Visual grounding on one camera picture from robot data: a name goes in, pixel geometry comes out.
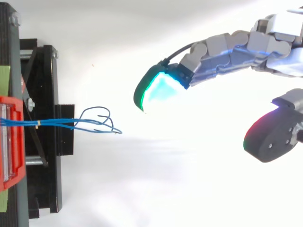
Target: green tape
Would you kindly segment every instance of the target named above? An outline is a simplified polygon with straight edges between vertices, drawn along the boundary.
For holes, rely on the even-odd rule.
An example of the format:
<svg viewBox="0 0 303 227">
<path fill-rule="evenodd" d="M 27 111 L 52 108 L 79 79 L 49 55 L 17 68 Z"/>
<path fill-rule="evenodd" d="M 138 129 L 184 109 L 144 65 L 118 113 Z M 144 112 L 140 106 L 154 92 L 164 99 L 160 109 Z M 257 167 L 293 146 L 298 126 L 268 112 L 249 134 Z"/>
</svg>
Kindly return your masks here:
<svg viewBox="0 0 303 227">
<path fill-rule="evenodd" d="M 0 65 L 0 96 L 9 95 L 10 66 Z M 9 191 L 0 192 L 0 212 L 6 212 L 8 208 Z"/>
<path fill-rule="evenodd" d="M 10 66 L 0 65 L 0 96 L 9 95 Z"/>
<path fill-rule="evenodd" d="M 0 212 L 5 213 L 8 208 L 9 191 L 0 192 Z"/>
</svg>

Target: metal rod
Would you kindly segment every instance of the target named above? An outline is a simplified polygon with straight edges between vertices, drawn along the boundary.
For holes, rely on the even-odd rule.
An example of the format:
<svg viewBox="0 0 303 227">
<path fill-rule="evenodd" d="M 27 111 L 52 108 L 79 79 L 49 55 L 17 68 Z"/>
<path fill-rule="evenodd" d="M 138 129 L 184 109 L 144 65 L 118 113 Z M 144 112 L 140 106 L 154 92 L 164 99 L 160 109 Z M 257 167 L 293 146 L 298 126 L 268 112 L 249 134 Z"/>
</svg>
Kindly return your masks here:
<svg viewBox="0 0 303 227">
<path fill-rule="evenodd" d="M 40 156 L 27 156 L 25 157 L 25 163 L 27 166 L 43 165 L 43 161 Z"/>
<path fill-rule="evenodd" d="M 20 59 L 29 60 L 32 53 L 33 53 L 33 50 L 20 50 Z"/>
</svg>

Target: gray bracket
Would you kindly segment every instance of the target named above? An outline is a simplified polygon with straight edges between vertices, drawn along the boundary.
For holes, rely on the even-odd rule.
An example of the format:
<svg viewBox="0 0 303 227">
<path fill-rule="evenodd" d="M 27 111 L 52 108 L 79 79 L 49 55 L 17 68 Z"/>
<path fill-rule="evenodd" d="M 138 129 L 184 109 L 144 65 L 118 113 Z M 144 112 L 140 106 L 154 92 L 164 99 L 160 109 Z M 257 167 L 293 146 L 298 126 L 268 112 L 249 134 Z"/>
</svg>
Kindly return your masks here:
<svg viewBox="0 0 303 227">
<path fill-rule="evenodd" d="M 194 72 L 190 82 L 194 86 L 218 74 L 248 67 L 258 68 L 268 58 L 284 58 L 291 48 L 290 43 L 277 41 L 272 35 L 236 31 L 232 35 L 216 35 L 195 43 L 180 64 Z"/>
</svg>

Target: green led light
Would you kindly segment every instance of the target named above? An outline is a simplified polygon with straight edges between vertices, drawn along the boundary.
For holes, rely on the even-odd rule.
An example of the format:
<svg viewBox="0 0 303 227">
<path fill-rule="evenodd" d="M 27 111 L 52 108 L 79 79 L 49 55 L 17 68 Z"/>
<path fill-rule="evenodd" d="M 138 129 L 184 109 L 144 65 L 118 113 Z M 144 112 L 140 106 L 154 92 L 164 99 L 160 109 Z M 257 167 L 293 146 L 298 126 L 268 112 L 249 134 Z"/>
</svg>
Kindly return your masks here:
<svg viewBox="0 0 303 227">
<path fill-rule="evenodd" d="M 141 108 L 145 111 L 150 104 L 161 103 L 175 96 L 183 86 L 170 75 L 160 72 L 151 81 L 141 98 Z"/>
</svg>

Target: red plastic holder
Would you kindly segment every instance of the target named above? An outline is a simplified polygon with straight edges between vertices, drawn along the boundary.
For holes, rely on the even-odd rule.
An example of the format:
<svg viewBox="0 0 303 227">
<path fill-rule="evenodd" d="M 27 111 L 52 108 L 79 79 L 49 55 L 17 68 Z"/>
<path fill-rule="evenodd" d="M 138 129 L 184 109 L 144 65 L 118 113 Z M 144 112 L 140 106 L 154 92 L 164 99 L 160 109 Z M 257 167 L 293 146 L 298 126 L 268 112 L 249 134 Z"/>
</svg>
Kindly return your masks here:
<svg viewBox="0 0 303 227">
<path fill-rule="evenodd" d="M 23 121 L 22 100 L 0 96 L 0 118 Z M 0 192 L 25 176 L 24 129 L 0 126 Z"/>
</svg>

